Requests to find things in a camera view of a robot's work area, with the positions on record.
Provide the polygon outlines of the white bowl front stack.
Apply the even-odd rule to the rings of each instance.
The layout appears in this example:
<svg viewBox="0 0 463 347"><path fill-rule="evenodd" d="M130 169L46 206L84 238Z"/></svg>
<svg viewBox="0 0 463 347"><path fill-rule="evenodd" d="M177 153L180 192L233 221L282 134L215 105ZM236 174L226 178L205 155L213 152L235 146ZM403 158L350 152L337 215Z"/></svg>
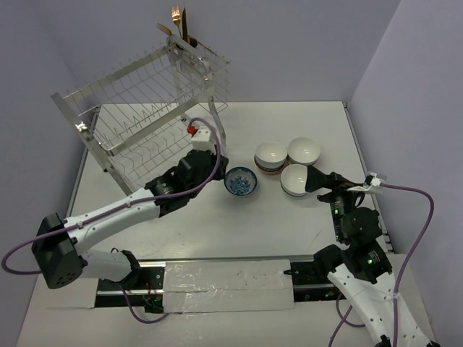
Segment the white bowl front stack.
<svg viewBox="0 0 463 347"><path fill-rule="evenodd" d="M280 176L281 188L292 197L304 197L307 192L307 166L300 164L288 165Z"/></svg>

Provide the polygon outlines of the blue floral bowl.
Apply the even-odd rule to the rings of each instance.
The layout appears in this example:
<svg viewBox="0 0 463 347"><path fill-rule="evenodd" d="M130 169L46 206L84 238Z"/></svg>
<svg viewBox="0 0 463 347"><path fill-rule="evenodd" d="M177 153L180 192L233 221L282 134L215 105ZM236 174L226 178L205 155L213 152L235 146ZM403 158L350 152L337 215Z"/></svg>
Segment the blue floral bowl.
<svg viewBox="0 0 463 347"><path fill-rule="evenodd" d="M256 174L247 167L238 166L228 170L224 177L224 186L230 194L244 197L252 194L258 185Z"/></svg>

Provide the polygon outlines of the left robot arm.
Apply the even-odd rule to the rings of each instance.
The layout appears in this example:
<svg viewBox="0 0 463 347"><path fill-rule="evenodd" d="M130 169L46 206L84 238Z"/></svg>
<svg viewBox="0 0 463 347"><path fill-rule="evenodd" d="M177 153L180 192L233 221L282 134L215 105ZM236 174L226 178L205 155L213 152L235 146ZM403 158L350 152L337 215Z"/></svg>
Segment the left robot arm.
<svg viewBox="0 0 463 347"><path fill-rule="evenodd" d="M124 199L99 210L62 220L42 220L31 250L46 285L63 288L78 278L99 278L126 290L143 276L128 250L102 252L95 245L139 223L162 218L197 197L209 181L225 177L227 157L209 150L191 150L176 166Z"/></svg>

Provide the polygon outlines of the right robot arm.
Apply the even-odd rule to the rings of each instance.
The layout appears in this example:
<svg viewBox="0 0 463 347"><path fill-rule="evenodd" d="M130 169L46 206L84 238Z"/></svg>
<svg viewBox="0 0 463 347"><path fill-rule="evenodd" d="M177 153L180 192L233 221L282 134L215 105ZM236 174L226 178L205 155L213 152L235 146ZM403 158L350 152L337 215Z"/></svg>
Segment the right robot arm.
<svg viewBox="0 0 463 347"><path fill-rule="evenodd" d="M380 213L363 207L367 194L379 194L388 187L386 180L369 173L362 183L341 174L325 174L307 167L306 192L327 189L319 195L329 204L336 243L314 255L315 277L335 285L356 312L374 346L436 346L420 329L404 297L400 283L413 251L409 250L397 273L377 239L382 234Z"/></svg>

